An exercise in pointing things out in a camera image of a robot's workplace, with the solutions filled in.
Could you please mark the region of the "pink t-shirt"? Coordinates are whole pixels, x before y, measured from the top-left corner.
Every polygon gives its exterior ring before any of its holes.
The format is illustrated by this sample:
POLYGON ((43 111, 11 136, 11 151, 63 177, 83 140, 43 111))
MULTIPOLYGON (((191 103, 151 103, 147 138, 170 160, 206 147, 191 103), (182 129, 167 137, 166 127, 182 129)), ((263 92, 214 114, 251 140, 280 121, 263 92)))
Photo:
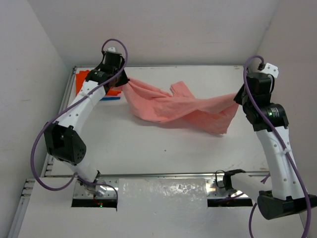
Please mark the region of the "pink t-shirt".
POLYGON ((170 86, 171 92, 130 78, 122 92, 132 114, 142 120, 167 123, 183 119, 210 134, 226 134, 239 105, 235 94, 197 99, 183 81, 170 86))

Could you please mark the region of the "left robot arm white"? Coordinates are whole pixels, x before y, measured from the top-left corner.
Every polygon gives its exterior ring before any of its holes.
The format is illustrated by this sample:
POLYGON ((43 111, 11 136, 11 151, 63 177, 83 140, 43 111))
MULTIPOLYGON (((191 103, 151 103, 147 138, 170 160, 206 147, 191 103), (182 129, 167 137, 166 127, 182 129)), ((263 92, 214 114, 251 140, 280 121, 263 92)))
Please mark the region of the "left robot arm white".
POLYGON ((59 116, 44 131, 47 152, 65 163, 80 178, 93 183, 98 170, 85 157, 87 147, 80 137, 82 127, 97 103, 113 87, 129 81, 122 69, 125 60, 114 47, 103 52, 101 63, 87 74, 71 109, 59 116))

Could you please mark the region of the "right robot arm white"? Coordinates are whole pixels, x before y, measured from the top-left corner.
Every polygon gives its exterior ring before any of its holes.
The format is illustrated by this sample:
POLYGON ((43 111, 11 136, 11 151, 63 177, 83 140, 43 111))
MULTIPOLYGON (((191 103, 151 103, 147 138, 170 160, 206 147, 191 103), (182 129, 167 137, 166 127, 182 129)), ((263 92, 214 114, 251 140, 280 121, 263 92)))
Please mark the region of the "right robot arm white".
POLYGON ((304 190, 293 169, 295 162, 288 159, 292 151, 286 112, 270 101, 274 83, 275 77, 270 74, 247 73, 246 83, 234 98, 262 144, 272 186, 260 183, 242 169, 226 171, 222 179, 223 190, 240 190, 248 195, 267 220, 307 210, 304 190))

